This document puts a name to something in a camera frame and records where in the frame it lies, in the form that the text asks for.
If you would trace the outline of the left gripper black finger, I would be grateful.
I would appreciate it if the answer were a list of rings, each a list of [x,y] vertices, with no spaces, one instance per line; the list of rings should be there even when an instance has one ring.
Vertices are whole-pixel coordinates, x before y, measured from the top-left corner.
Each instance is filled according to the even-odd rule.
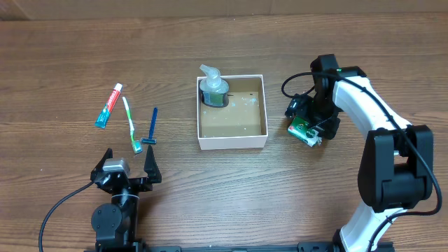
[[[111,148],[108,148],[103,157],[101,158],[101,160],[98,162],[98,164],[94,167],[92,171],[100,172],[103,169],[105,161],[112,157],[113,157],[113,150]]]
[[[158,165],[155,161],[155,156],[154,156],[152,146],[148,146],[148,149],[146,152],[146,160],[144,163],[143,170],[147,173],[148,178],[150,179],[151,183],[161,183],[162,182],[162,175],[161,175]]]

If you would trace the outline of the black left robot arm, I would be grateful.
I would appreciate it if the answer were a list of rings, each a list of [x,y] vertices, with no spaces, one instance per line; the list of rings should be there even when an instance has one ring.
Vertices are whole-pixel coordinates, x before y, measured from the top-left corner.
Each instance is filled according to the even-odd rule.
[[[137,239],[139,194],[162,182],[153,148],[148,147],[143,170],[144,177],[131,178],[130,167],[124,158],[113,158],[108,149],[92,170],[90,179],[101,190],[111,195],[108,204],[98,206],[91,218],[96,232],[96,251],[146,251],[144,240]]]

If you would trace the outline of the clear soap pump bottle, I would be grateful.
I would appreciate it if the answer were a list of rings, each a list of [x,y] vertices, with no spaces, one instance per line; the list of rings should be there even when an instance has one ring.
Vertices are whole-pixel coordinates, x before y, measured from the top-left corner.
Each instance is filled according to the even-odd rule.
[[[199,69],[206,75],[199,83],[203,103],[214,108],[224,108],[228,105],[229,84],[221,78],[220,71],[202,64]]]

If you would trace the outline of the green soap bar package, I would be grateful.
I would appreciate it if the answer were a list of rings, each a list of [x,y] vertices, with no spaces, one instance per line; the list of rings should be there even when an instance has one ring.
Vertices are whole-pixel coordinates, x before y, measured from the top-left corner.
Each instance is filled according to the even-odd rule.
[[[315,129],[308,128],[308,122],[296,116],[287,129],[288,133],[308,146],[321,145],[322,138]]]

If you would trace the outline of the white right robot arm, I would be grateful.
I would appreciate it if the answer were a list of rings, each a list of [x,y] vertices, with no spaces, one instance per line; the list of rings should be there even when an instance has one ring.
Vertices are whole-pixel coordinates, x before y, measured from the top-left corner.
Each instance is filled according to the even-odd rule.
[[[297,250],[394,251],[393,243],[380,239],[397,218],[415,216],[413,208],[431,193],[437,204],[427,214],[441,209],[442,194],[433,173],[433,133],[400,117],[360,67],[340,67],[334,54],[319,55],[308,75],[314,95],[290,96],[288,132],[313,147],[335,137],[338,115],[346,113],[365,139],[357,178],[362,200],[332,241],[300,242]]]

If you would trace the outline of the blue disposable razor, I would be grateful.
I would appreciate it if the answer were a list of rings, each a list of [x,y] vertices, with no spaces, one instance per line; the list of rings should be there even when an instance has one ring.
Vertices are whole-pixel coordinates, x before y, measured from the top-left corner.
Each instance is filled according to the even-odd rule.
[[[153,109],[153,114],[152,114],[151,121],[150,121],[150,128],[149,128],[149,131],[148,131],[148,136],[146,138],[141,138],[141,143],[143,143],[143,144],[152,144],[152,145],[157,143],[157,139],[155,139],[153,137],[154,131],[155,131],[155,124],[156,124],[157,116],[158,116],[158,108],[155,107]]]

